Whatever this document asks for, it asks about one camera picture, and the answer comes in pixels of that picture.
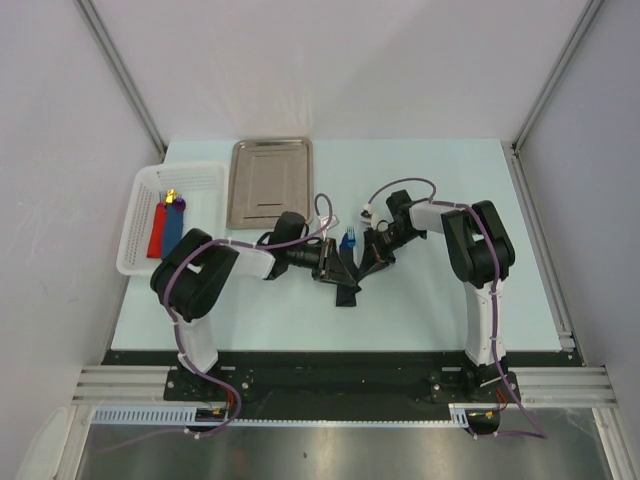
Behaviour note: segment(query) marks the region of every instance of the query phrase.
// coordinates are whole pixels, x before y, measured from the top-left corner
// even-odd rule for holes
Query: shiny floor
[[[610,479],[591,410],[539,410],[550,439],[473,441],[460,429],[234,427],[209,439],[93,426],[78,480]],[[526,428],[517,411],[503,428]]]

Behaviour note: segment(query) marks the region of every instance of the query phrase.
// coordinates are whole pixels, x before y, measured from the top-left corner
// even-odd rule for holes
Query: white basket
[[[123,275],[151,276],[160,259],[147,258],[153,217],[160,194],[170,188],[187,202],[184,233],[199,228],[213,238],[224,236],[228,168],[222,162],[154,165],[136,174],[120,237],[116,266]]]

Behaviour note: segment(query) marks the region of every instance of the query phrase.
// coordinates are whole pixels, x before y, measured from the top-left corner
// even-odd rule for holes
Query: white wall
[[[97,361],[134,173],[157,162],[71,0],[0,16],[0,478]]]
[[[524,169],[590,363],[640,437],[640,2],[605,4],[524,149]]]
[[[512,140],[586,0],[97,0],[165,140]]]

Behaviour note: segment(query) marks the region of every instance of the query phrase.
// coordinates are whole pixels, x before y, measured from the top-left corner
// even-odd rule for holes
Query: gray tray
[[[313,145],[307,138],[242,140],[233,147],[227,227],[272,228],[282,212],[313,218]]]

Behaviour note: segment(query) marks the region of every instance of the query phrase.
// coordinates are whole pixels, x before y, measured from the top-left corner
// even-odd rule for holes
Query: white table
[[[230,162],[235,142],[173,142],[166,163]],[[466,203],[489,199],[498,209],[516,251],[503,298],[503,341],[508,350],[558,351],[560,343],[547,303],[520,206],[498,140],[324,140],[314,141],[316,192],[333,201],[342,238],[348,225],[362,232],[358,216],[381,185],[407,176],[438,185],[437,198]],[[412,198],[429,193],[425,184],[399,185]],[[388,213],[384,200],[375,210]],[[255,241],[259,231],[231,236]],[[362,243],[358,245],[360,254]],[[443,351],[462,350],[466,307],[444,238],[430,235],[396,251],[397,263],[367,277],[356,308],[335,307],[335,287],[314,282],[309,270],[290,267],[273,282],[230,278],[215,308],[212,328],[221,350]],[[111,348],[175,350],[169,318],[149,288],[132,277]]]

